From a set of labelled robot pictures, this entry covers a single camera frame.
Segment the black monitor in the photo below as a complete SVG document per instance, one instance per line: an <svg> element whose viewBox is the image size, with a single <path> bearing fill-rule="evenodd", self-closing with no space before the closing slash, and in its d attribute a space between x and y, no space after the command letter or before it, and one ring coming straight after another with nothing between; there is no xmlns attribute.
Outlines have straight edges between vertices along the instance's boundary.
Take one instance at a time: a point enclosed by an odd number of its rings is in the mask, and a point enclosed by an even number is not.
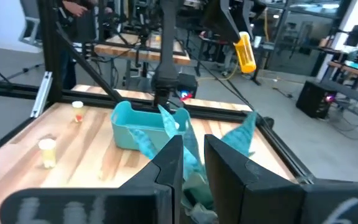
<svg viewBox="0 0 358 224"><path fill-rule="evenodd" d="M357 47L358 45L358 25L355 25L348 33L348 37L344 43L346 46Z"/></svg>

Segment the orange medicine bottle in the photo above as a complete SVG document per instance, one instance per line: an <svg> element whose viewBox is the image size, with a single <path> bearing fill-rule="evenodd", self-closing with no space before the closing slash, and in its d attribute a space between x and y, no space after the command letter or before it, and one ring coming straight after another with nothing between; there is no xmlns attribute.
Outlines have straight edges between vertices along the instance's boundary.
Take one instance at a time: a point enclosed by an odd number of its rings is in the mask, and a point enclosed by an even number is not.
<svg viewBox="0 0 358 224"><path fill-rule="evenodd" d="M240 40L234 43L237 59L242 73L252 73L256 70L256 62L250 42L250 36L247 32L239 33Z"/></svg>

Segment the light teal plastic bin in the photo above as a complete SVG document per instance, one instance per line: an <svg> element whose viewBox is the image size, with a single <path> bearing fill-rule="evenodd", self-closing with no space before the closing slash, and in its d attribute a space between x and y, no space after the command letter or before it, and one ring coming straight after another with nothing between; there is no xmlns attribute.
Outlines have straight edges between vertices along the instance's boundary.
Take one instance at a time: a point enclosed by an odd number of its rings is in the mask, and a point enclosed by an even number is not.
<svg viewBox="0 0 358 224"><path fill-rule="evenodd" d="M122 101L116 105L111 115L114 142L123 149L138 150L129 129L143 131L154 145L161 149L169 141L164 130L162 115L157 112L134 110L129 101Z"/></svg>

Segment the black computer tower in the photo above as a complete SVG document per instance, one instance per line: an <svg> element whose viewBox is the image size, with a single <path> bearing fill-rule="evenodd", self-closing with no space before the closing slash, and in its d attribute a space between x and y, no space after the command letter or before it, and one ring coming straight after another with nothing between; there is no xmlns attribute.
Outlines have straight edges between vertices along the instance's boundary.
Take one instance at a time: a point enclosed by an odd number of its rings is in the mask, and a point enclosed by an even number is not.
<svg viewBox="0 0 358 224"><path fill-rule="evenodd" d="M183 101L195 98L198 89L196 77L194 75L179 73L178 81L177 91L179 92L180 99Z"/></svg>
<svg viewBox="0 0 358 224"><path fill-rule="evenodd" d="M296 107L310 118L325 119L337 91L320 83L305 81L297 99Z"/></svg>

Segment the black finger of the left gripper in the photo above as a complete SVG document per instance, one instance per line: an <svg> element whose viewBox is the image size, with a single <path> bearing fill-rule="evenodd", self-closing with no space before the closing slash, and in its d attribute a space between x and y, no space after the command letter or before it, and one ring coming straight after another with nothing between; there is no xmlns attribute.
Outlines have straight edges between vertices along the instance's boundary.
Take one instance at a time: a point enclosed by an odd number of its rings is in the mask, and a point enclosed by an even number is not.
<svg viewBox="0 0 358 224"><path fill-rule="evenodd" d="M264 0L243 0L242 15L246 25L246 31L252 32L251 22L253 19L258 18L267 7Z"/></svg>
<svg viewBox="0 0 358 224"><path fill-rule="evenodd" d="M202 26L220 35L223 40L237 43L240 35L229 7L229 0L208 0Z"/></svg>

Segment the snake plant in white pot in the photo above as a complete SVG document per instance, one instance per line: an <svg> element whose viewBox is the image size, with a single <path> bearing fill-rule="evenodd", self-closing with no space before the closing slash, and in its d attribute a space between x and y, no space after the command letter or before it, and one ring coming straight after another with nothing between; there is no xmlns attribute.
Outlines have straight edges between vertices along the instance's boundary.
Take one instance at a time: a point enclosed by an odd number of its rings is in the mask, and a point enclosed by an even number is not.
<svg viewBox="0 0 358 224"><path fill-rule="evenodd" d="M191 122L185 121L185 130L181 133L179 129L175 128L176 121L173 115L160 105L158 109L162 115L164 130L168 137L181 135L183 138L183 191L195 199L195 204L192 205L189 196L182 196L181 202L185 207L185 214L192 219L194 224L218 224L218 216L211 208L213 197L209 189L205 166L200 159L198 142ZM251 112L240 126L226 133L221 140L242 155L249 157L256 118L257 114Z"/></svg>

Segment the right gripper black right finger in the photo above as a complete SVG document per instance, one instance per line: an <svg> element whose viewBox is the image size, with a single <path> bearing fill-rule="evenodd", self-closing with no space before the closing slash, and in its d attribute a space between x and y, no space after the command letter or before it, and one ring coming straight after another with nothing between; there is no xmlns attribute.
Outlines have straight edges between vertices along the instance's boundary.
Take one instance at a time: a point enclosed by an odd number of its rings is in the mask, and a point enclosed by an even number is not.
<svg viewBox="0 0 358 224"><path fill-rule="evenodd" d="M204 159L219 224L358 224L358 182L295 184L211 134Z"/></svg>

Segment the clear bottle with red pills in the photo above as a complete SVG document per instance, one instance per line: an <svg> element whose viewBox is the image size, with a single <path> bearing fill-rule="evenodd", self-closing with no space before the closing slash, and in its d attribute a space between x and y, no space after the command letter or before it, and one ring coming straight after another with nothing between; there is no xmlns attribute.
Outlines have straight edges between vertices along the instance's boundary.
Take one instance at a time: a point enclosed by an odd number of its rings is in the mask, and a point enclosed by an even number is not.
<svg viewBox="0 0 358 224"><path fill-rule="evenodd" d="M84 115L84 104L82 101L74 101L72 104L76 122L82 122Z"/></svg>

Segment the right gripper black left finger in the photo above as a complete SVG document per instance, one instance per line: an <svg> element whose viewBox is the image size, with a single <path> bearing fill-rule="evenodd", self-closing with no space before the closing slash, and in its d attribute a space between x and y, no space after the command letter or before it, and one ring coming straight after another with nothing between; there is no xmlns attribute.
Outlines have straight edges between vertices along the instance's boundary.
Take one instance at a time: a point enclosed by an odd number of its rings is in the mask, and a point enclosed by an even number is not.
<svg viewBox="0 0 358 224"><path fill-rule="evenodd" d="M179 135L118 188L39 188L10 194L1 224L178 224L183 178Z"/></svg>

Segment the white cap bottom right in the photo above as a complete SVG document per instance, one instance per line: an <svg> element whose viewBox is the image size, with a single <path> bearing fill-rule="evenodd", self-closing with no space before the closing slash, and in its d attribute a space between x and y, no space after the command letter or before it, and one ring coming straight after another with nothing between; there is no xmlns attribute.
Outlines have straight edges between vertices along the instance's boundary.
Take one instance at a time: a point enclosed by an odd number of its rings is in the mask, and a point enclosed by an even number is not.
<svg viewBox="0 0 358 224"><path fill-rule="evenodd" d="M54 168L56 165L56 140L42 139L38 143L38 147L42 152L42 162L46 169Z"/></svg>

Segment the silver aluminium bracket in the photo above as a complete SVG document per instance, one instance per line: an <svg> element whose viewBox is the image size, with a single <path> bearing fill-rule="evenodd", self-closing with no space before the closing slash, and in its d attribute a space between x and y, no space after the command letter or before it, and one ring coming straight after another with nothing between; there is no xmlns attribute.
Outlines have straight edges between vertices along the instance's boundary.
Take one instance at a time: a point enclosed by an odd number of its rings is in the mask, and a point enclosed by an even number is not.
<svg viewBox="0 0 358 224"><path fill-rule="evenodd" d="M52 72L45 72L42 82L39 86L37 96L30 114L31 118L38 118L44 111L47 102L48 94L53 81Z"/></svg>

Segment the black aluminium table frame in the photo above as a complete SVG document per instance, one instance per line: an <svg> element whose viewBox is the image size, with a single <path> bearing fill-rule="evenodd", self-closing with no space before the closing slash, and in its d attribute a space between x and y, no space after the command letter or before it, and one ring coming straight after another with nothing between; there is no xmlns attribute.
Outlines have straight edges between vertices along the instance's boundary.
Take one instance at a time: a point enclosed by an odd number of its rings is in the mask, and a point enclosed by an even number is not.
<svg viewBox="0 0 358 224"><path fill-rule="evenodd" d="M114 107L119 102L124 101L124 98L97 74L96 70L75 50L74 46L72 46L65 36L57 19L57 13L54 10L54 5L62 4L62 0L37 0L37 4L42 25L45 68L47 72L53 73L52 91L48 94L48 103L52 105L54 103L66 103L71 99L80 99L85 100L91 106L106 108L108 106ZM63 48L69 51L71 56L83 67L88 75L105 91L104 95L63 90L62 79L60 77L60 51ZM38 90L39 88L36 86L0 83L0 96L34 100ZM131 98L130 102L142 111L152 112L157 109L157 106L154 105L154 100ZM313 184L315 182L315 176L272 130L271 126L268 125L261 115L257 117L256 127L300 183Z"/></svg>

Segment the wooden workbench with grey legs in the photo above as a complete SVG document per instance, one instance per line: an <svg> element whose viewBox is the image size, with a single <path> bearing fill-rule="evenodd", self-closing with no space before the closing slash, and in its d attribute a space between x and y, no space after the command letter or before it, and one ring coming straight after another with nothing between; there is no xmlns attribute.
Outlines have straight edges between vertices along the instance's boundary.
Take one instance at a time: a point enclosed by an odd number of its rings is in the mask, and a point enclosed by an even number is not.
<svg viewBox="0 0 358 224"><path fill-rule="evenodd" d="M347 99L349 99L349 101L335 100L335 102L340 108L348 110L349 112L358 116L358 108L355 105L351 105L351 100L354 100L356 103L358 103L358 81L356 80L350 87L347 87L345 84L340 83L334 79L335 70L358 75L358 64L350 61L346 61L345 63L329 61L327 70L325 71L320 81L320 84L340 93L341 95L344 95Z"/></svg>

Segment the person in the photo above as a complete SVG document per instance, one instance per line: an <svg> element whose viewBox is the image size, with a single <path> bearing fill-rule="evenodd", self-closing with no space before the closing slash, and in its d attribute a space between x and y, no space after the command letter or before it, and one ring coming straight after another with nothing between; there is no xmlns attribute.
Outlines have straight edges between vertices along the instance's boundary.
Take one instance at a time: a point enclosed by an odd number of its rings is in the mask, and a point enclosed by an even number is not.
<svg viewBox="0 0 358 224"><path fill-rule="evenodd" d="M62 29L72 42L79 39L79 23L87 11L97 6L99 0L62 0L63 12L67 16L68 24L63 25ZM62 87L71 90L76 86L76 63L69 51L63 48L60 52L60 72L62 77Z"/></svg>

